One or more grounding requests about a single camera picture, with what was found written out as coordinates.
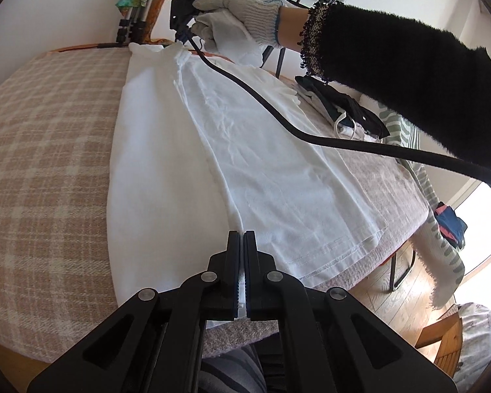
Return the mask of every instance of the white work glove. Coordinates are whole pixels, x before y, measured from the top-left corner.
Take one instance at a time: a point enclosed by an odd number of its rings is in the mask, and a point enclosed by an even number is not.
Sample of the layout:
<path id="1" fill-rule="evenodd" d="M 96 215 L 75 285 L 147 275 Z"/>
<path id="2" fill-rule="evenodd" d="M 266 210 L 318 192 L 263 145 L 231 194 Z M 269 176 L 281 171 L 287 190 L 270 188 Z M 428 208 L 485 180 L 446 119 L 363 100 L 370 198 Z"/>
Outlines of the white work glove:
<path id="1" fill-rule="evenodd" d="M 260 46 L 281 48 L 277 40 L 279 10 L 278 0 L 266 3 L 258 0 L 195 0 L 193 6 L 203 12 L 227 9 L 242 22 L 245 29 Z M 204 40 L 212 40 L 212 31 L 205 23 L 195 22 L 192 33 Z"/>

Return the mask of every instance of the striped towel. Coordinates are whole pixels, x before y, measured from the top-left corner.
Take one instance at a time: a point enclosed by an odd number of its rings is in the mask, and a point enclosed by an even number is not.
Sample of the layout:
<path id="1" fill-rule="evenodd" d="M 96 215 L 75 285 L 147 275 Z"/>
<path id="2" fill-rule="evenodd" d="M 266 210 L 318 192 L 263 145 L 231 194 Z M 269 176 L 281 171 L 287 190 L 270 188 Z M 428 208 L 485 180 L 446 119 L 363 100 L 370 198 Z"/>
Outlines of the striped towel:
<path id="1" fill-rule="evenodd" d="M 375 112 L 388 128 L 390 135 L 383 139 L 384 143 L 420 149 L 418 127 L 368 96 L 363 95 L 360 98 L 360 104 Z M 433 307 L 439 309 L 448 302 L 460 285 L 465 273 L 464 263 L 458 250 L 453 248 L 440 233 L 438 222 L 433 213 L 439 199 L 429 181 L 424 165 L 406 160 L 399 160 L 399 163 L 410 172 L 429 203 L 429 216 L 426 222 L 413 234 L 411 242 L 427 272 L 435 281 L 431 300 Z"/>

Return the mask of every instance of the white cloth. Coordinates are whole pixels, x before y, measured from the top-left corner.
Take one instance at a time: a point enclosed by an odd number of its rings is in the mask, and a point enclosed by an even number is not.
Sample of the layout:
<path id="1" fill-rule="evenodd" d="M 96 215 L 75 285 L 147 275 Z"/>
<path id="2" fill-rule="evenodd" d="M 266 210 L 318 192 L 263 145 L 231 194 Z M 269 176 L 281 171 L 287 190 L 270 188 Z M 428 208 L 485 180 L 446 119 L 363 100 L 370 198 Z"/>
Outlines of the white cloth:
<path id="1" fill-rule="evenodd" d="M 207 268 L 229 230 L 254 230 L 278 269 L 314 287 L 386 228 L 336 149 L 291 136 L 245 90 L 179 44 L 130 44 L 110 161 L 107 237 L 119 304 Z M 316 132 L 268 72 L 212 61 Z"/>
<path id="2" fill-rule="evenodd" d="M 462 304 L 462 350 L 453 381 L 464 393 L 491 362 L 491 310 L 482 304 Z"/>
<path id="3" fill-rule="evenodd" d="M 200 14 L 195 25 L 191 30 L 204 40 L 206 51 L 225 56 L 238 65 L 262 65 L 263 48 L 229 10 Z"/>

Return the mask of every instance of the iron cord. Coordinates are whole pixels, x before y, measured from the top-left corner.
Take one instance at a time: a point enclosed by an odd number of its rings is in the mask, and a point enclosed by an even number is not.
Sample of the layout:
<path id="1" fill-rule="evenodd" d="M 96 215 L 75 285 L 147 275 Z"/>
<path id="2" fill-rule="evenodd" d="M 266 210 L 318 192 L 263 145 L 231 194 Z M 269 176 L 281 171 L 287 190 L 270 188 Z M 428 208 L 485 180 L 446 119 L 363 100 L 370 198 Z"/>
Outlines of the iron cord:
<path id="1" fill-rule="evenodd" d="M 399 158 L 403 160 L 415 161 L 425 165 L 432 165 L 445 170 L 454 171 L 456 173 L 469 176 L 482 182 L 487 183 L 491 186 L 491 169 L 483 167 L 481 165 L 473 164 L 470 162 L 462 161 L 457 158 L 449 157 L 446 155 L 440 155 L 433 152 L 427 152 L 417 149 L 403 148 L 400 146 L 383 144 L 383 143 L 372 143 L 363 142 L 356 140 L 345 140 L 345 139 L 335 139 L 331 137 L 321 137 L 308 134 L 304 131 L 299 130 L 294 125 L 292 125 L 284 116 L 276 110 L 273 105 L 271 105 L 266 99 L 264 99 L 256 90 L 254 90 L 247 83 L 241 79 L 235 77 L 233 74 L 227 72 L 226 70 L 216 66 L 210 62 L 207 57 L 203 54 L 201 49 L 192 40 L 192 34 L 189 30 L 185 30 L 184 33 L 187 35 L 187 39 L 195 49 L 196 53 L 202 61 L 211 69 L 215 70 L 219 74 L 223 75 L 229 80 L 233 81 L 235 84 L 242 87 L 247 91 L 258 103 L 260 103 L 265 109 L 267 109 L 270 114 L 275 117 L 275 119 L 284 127 L 289 133 L 294 137 L 303 140 L 304 142 L 315 144 L 318 146 L 324 146 L 328 148 L 338 148 L 346 149 L 359 152 L 374 153 L 376 155 L 382 155 L 386 157 Z"/>

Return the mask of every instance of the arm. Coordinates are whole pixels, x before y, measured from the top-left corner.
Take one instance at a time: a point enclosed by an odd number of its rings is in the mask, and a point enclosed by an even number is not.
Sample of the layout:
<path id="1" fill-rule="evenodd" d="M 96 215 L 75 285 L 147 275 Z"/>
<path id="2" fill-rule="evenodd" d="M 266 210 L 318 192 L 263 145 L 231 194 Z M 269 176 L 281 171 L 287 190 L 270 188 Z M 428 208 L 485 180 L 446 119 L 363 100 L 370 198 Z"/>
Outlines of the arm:
<path id="1" fill-rule="evenodd" d="M 297 31 L 304 31 L 303 41 Z M 412 19 L 342 4 L 309 13 L 281 8 L 278 39 L 302 48 L 312 75 L 355 88 L 457 157 L 491 167 L 491 59 L 485 49 L 468 49 L 451 33 Z"/>

